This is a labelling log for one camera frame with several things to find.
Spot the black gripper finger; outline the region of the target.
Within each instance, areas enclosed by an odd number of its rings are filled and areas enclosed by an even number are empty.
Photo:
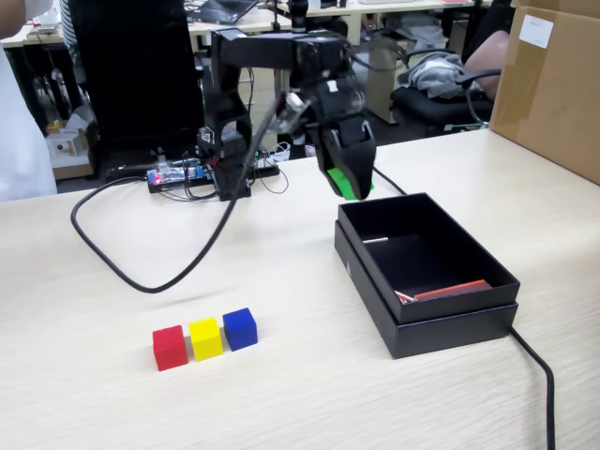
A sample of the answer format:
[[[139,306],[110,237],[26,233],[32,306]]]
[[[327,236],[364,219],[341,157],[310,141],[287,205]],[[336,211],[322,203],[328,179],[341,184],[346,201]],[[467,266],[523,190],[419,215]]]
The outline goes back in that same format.
[[[345,200],[365,200],[372,188],[377,144],[366,119],[348,119],[336,130],[343,153],[343,175],[336,185]]]
[[[321,172],[329,182],[339,182],[343,175],[343,153],[337,132],[330,127],[318,127],[315,146]]]

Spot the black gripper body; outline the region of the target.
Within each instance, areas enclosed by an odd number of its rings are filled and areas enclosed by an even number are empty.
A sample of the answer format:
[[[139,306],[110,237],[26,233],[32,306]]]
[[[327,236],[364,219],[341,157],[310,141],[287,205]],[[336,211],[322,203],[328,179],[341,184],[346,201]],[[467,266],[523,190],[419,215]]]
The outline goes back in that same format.
[[[301,115],[301,133],[319,127],[361,127],[366,121],[365,95],[356,78],[315,79],[301,82],[301,99],[308,103]]]

